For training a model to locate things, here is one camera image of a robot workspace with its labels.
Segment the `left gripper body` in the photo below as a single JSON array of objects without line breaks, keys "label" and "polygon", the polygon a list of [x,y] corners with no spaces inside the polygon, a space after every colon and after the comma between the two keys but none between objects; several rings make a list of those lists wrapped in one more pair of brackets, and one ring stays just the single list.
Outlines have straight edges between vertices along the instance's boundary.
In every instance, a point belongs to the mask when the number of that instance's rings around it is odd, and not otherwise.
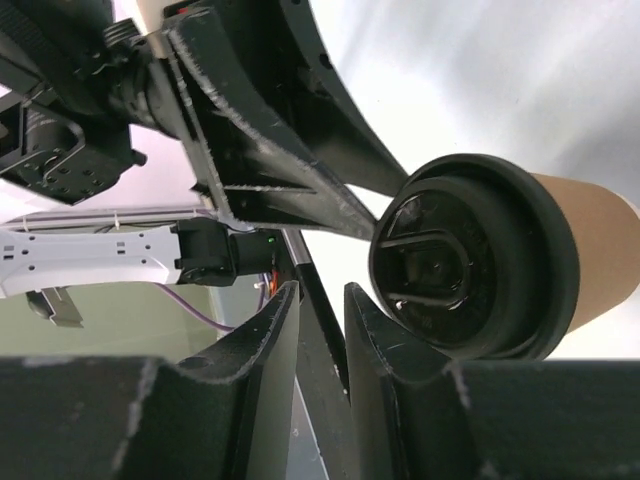
[{"label": "left gripper body", "polygon": [[133,20],[105,27],[75,75],[105,114],[180,138],[184,108],[177,87]]}]

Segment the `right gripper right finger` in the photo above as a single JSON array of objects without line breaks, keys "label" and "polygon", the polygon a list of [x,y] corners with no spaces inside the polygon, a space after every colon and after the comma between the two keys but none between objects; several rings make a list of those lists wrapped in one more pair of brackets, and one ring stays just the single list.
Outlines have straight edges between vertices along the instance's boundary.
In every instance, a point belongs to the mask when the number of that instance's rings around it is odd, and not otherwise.
[{"label": "right gripper right finger", "polygon": [[480,459],[457,364],[344,288],[351,412],[364,479],[474,479]]}]

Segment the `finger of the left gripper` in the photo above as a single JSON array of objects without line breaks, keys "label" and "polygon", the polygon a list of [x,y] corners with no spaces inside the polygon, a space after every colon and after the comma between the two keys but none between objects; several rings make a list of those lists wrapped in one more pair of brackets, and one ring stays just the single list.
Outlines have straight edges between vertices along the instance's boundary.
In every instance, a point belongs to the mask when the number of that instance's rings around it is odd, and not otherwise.
[{"label": "finger of the left gripper", "polygon": [[256,88],[218,13],[169,18],[164,37],[184,107],[176,128],[220,213],[371,238],[374,216],[287,123],[291,110]]},{"label": "finger of the left gripper", "polygon": [[408,174],[353,102],[322,42],[307,1],[282,1],[282,13],[301,55],[295,129],[312,153],[345,184],[394,195]]}]

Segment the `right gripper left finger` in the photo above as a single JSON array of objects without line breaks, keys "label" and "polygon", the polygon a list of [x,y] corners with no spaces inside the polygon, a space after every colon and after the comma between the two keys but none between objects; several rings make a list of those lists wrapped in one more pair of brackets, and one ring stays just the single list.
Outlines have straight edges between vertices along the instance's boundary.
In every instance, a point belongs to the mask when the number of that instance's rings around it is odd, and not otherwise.
[{"label": "right gripper left finger", "polygon": [[147,479],[282,479],[297,361],[299,287],[188,360],[144,402]]}]

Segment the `black cup lid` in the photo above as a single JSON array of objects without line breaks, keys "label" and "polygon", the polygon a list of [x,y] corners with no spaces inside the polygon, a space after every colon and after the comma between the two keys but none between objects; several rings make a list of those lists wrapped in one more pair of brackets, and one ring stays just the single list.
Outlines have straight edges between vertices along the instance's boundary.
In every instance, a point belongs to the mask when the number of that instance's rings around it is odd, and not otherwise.
[{"label": "black cup lid", "polygon": [[558,201],[486,154],[443,156],[408,178],[376,226],[369,275],[396,323],[454,359],[546,358],[580,287]]}]

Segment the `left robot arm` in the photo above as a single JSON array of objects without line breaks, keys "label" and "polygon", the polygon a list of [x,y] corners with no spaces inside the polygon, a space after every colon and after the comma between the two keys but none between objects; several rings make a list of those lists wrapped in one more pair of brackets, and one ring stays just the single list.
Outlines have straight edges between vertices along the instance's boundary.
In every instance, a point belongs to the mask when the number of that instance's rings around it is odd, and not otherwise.
[{"label": "left robot arm", "polygon": [[111,189],[146,157],[132,126],[179,141],[214,218],[116,239],[27,234],[3,292],[143,281],[229,286],[278,263],[277,232],[368,240],[353,194],[407,178],[334,69],[305,1],[1,5],[1,178],[41,209]]}]

